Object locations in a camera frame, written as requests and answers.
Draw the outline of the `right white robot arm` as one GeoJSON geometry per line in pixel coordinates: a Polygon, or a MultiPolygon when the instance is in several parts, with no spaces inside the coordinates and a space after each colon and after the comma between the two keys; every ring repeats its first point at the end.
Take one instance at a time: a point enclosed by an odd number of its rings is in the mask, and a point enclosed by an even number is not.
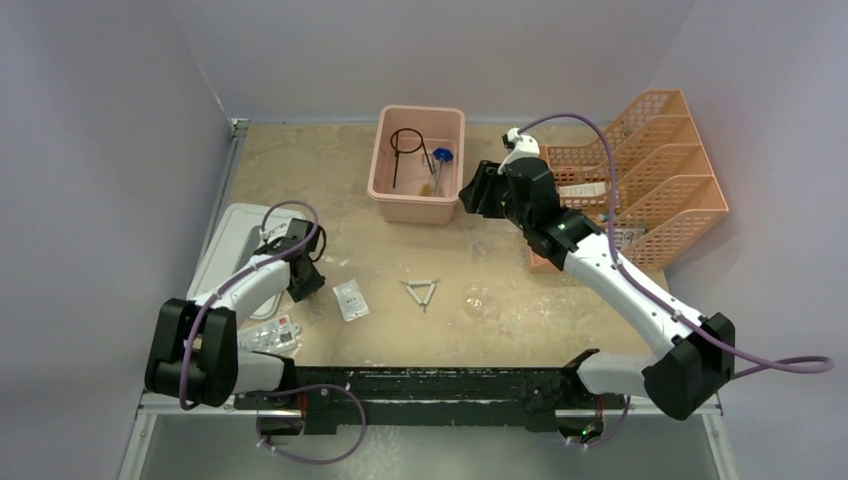
{"type": "Polygon", "coordinates": [[[590,351],[568,365],[564,399],[584,407],[600,394],[649,399],[668,417],[685,420],[735,372],[736,328],[721,313],[710,317],[675,299],[610,243],[585,214],[561,206],[547,163],[525,157],[502,166],[483,160],[459,192],[464,210],[506,219],[531,250],[582,281],[648,345],[647,355],[590,351]]]}

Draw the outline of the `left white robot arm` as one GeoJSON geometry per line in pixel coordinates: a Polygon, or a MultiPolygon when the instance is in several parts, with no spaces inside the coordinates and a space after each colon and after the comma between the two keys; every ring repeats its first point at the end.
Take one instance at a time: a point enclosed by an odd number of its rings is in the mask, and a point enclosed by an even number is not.
{"type": "Polygon", "coordinates": [[[253,392],[272,408],[292,405],[298,395],[293,361],[240,352],[237,331],[268,299],[286,293],[300,302],[321,289],[325,278],[312,254],[325,246],[319,224],[293,219],[221,285],[193,299],[167,300],[158,313],[145,388],[178,399],[185,410],[218,407],[233,394],[253,392]]]}

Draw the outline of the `metal crucible tongs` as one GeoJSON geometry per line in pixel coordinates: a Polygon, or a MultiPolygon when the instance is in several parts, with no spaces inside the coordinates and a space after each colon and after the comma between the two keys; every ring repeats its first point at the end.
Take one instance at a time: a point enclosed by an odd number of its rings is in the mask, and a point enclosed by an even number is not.
{"type": "Polygon", "coordinates": [[[424,160],[425,160],[425,163],[428,167],[429,174],[430,174],[429,179],[427,180],[427,182],[425,184],[431,185],[432,188],[433,188],[433,180],[434,180],[434,171],[435,171],[435,167],[437,166],[437,161],[432,156],[433,151],[431,151],[431,152],[425,151],[424,152],[424,160]]]}

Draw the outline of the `spatula with blue clip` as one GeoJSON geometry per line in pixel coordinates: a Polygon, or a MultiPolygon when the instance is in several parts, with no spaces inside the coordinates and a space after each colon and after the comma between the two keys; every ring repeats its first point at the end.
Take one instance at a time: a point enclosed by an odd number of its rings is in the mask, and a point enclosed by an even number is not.
{"type": "Polygon", "coordinates": [[[445,147],[438,147],[432,152],[433,158],[437,161],[437,166],[434,171],[433,190],[434,196],[441,196],[441,177],[446,165],[450,164],[454,159],[453,152],[445,147]]]}

